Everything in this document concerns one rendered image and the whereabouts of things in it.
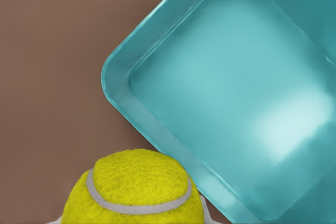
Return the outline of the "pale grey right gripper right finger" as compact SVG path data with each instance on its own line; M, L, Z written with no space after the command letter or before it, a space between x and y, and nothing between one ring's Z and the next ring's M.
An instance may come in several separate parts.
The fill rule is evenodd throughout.
M201 198L203 213L204 213L204 224L222 224L211 218L207 204L206 204L205 197L203 195L200 195L200 198Z

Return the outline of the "teal plastic tray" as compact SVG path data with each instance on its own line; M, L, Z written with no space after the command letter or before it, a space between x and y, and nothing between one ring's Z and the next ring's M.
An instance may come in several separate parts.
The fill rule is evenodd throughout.
M231 222L336 224L336 0L163 0L101 84Z

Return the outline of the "yellow tennis ball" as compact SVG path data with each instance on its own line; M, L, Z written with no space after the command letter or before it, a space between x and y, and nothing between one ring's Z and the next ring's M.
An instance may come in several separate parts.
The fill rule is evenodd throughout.
M135 215L99 205L123 207L161 206L176 202L169 210ZM184 167L155 151L134 149L96 161L81 175L65 204L61 224L204 224L200 194Z

